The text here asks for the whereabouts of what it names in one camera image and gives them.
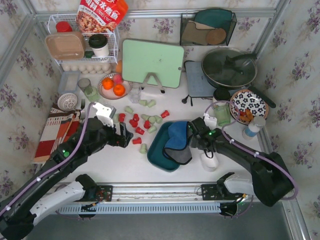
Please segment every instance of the green cutting board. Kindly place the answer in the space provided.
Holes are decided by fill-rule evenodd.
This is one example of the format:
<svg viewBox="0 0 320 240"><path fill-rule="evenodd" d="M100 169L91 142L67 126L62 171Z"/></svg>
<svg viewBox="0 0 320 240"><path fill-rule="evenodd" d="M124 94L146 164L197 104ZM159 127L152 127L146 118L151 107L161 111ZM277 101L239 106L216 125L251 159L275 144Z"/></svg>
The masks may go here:
<svg viewBox="0 0 320 240"><path fill-rule="evenodd" d="M155 73L163 87L179 87L185 50L182 46L126 39L122 45L122 78L143 83ZM158 85L151 76L147 82Z"/></svg>

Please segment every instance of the red lid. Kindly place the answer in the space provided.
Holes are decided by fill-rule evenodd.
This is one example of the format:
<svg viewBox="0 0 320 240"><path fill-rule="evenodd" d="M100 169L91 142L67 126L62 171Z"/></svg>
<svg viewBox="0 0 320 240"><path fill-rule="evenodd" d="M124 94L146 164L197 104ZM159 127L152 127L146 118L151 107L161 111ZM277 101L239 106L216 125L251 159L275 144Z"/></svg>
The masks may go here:
<svg viewBox="0 0 320 240"><path fill-rule="evenodd" d="M55 26L58 33L72 32L72 28L67 21L60 21Z"/></svg>

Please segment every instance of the gray floor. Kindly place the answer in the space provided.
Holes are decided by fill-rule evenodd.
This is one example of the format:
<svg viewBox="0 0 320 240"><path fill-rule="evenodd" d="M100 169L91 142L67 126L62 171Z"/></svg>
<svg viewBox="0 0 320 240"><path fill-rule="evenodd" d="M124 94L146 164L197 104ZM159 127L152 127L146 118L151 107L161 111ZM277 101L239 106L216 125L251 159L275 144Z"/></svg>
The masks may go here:
<svg viewBox="0 0 320 240"><path fill-rule="evenodd" d="M115 214L91 221L50 215L27 240L291 240L282 204L255 203L245 215Z"/></svg>

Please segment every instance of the wallpaper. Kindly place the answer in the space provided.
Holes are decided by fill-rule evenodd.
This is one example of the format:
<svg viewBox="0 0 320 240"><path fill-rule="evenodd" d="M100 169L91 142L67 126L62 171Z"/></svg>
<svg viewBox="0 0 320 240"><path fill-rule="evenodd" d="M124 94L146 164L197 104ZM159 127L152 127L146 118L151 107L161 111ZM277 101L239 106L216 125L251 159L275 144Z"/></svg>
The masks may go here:
<svg viewBox="0 0 320 240"><path fill-rule="evenodd" d="M251 52L268 23L267 17L238 18L229 47ZM180 19L125 19L119 26L120 52L124 39L147 40L168 44L180 42ZM186 60L201 61L204 55L217 46L184 46Z"/></svg>
<svg viewBox="0 0 320 240"><path fill-rule="evenodd" d="M320 0L291 0L258 61L256 85L273 99L267 131L300 191L313 240L320 239Z"/></svg>
<svg viewBox="0 0 320 240"><path fill-rule="evenodd" d="M0 1L0 61L25 16L18 0Z"/></svg>
<svg viewBox="0 0 320 240"><path fill-rule="evenodd" d="M39 12L77 11L80 0L30 0ZM138 9L201 9L221 8L274 8L278 0L126 0L131 10Z"/></svg>
<svg viewBox="0 0 320 240"><path fill-rule="evenodd" d="M35 31L0 89L0 201L35 172L31 164L61 75Z"/></svg>

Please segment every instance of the black lid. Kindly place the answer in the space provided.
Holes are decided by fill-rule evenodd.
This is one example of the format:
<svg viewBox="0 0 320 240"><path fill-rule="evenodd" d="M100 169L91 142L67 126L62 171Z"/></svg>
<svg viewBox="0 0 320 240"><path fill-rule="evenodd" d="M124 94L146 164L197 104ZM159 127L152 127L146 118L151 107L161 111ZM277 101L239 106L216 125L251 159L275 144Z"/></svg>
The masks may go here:
<svg viewBox="0 0 320 240"><path fill-rule="evenodd" d="M89 38L89 46L93 49L103 48L107 43L108 39L103 34L94 34Z"/></svg>
<svg viewBox="0 0 320 240"><path fill-rule="evenodd" d="M231 95L227 89L219 87L213 92L213 97L217 101L228 101L231 98Z"/></svg>

